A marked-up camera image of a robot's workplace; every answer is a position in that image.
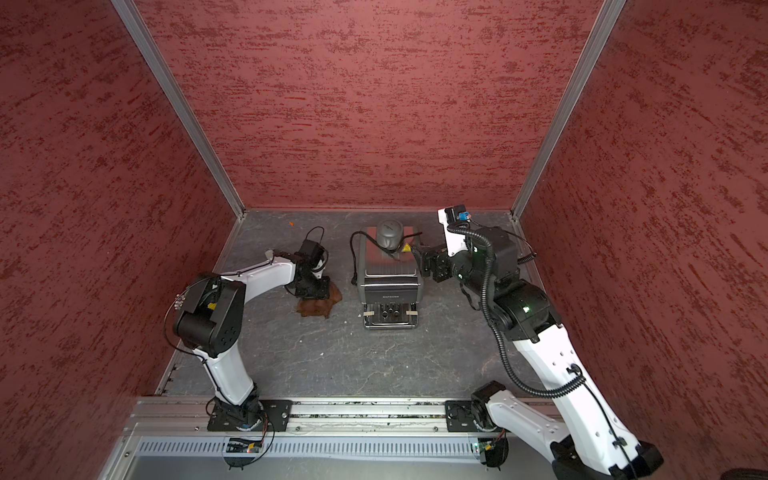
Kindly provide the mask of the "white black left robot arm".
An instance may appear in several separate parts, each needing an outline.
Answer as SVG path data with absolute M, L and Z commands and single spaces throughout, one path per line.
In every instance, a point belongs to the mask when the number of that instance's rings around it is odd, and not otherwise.
M 214 387 L 211 416 L 240 431 L 266 425 L 257 387 L 239 350 L 244 307 L 256 297 L 285 287 L 313 316 L 327 316 L 338 293 L 324 274 L 323 253 L 273 253 L 261 264 L 225 274 L 207 274 L 176 301 L 173 333 L 198 358 Z

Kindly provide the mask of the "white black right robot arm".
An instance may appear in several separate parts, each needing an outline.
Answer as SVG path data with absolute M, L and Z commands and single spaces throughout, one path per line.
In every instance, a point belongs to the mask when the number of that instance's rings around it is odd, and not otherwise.
M 444 232 L 444 246 L 413 246 L 418 267 L 436 281 L 455 278 L 478 296 L 512 383 L 552 400 L 561 416 L 555 421 L 490 382 L 473 395 L 477 423 L 523 440 L 559 479 L 641 479 L 656 472 L 661 452 L 638 439 L 600 393 L 546 293 L 521 277 L 522 257 L 510 233 L 473 229 L 467 221 Z

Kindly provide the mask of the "brown microfibre cloth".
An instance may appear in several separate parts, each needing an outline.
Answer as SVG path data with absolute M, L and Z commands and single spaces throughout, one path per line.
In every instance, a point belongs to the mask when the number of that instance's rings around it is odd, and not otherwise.
M 323 317 L 328 319 L 333 307 L 342 300 L 342 294 L 336 284 L 331 281 L 329 284 L 329 298 L 318 300 L 300 300 L 296 307 L 296 312 L 302 317 Z

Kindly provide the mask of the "grey steel coffee machine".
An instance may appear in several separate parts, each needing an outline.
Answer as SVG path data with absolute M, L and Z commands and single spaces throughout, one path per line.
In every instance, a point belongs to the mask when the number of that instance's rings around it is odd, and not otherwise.
M 423 293 L 411 244 L 420 233 L 397 220 L 384 220 L 354 233 L 353 280 L 369 330 L 410 330 L 418 326 Z

